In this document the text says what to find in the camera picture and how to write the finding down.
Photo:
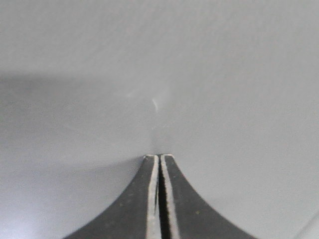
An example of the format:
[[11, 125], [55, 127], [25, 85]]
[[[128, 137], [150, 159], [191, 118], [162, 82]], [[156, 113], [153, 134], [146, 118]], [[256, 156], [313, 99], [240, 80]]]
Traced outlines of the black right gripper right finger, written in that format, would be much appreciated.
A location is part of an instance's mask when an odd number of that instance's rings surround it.
[[163, 239], [253, 238], [198, 195], [171, 154], [160, 156], [159, 218]]

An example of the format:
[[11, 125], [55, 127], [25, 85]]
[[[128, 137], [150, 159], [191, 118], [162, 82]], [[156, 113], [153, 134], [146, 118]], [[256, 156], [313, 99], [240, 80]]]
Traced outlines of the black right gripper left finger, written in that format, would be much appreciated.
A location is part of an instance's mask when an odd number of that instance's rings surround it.
[[68, 239], [159, 239], [159, 157], [145, 155], [127, 188], [100, 215]]

